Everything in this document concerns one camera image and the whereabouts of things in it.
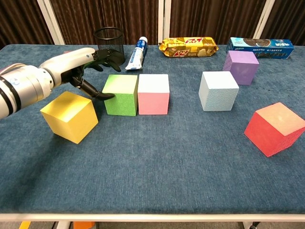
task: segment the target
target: pink cube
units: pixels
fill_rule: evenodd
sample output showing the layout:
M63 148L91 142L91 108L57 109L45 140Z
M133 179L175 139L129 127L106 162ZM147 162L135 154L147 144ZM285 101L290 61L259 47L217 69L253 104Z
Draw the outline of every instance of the pink cube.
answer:
M167 115L169 98L168 74L140 74L138 86L140 115Z

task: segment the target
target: snack package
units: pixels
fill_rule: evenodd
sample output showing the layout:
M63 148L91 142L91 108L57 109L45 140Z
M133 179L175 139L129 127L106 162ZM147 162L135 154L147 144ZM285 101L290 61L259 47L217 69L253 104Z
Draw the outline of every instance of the snack package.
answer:
M164 39L159 49L168 57L203 57L213 55L218 46L212 37L178 37Z
M257 58L287 59L294 46L290 40L231 37L227 52L229 50L250 51Z

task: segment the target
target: yellow biscuit package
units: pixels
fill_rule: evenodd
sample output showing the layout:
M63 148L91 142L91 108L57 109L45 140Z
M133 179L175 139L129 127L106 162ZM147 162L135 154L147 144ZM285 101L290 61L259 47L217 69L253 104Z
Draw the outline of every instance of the yellow biscuit package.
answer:
M177 37L162 41L159 49L168 57L212 56L217 50L212 37Z

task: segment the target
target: purple cube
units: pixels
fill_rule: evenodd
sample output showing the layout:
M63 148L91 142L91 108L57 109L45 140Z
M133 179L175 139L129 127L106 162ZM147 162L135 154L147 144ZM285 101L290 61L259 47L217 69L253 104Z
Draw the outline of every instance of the purple cube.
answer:
M230 71L237 84L250 85L258 65L253 52L228 51L223 71Z

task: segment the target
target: blue fabric surface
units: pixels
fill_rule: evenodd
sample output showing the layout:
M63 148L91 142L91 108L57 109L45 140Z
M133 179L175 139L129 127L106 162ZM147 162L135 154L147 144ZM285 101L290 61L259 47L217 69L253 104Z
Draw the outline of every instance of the blue fabric surface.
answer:
M39 66L80 47L9 45L0 51L0 69ZM124 47L123 67L133 47ZM137 73L169 74L168 115L110 116L94 100L99 123L79 145L54 135L40 114L64 91L85 96L70 84L0 120L0 212L304 214L305 135L267 158L244 130L255 110L276 102L305 117L305 47L288 60L259 59L232 111L204 112L202 71L221 71L225 57L225 46L211 57L185 59L150 46ZM110 73L87 69L85 79L102 89Z

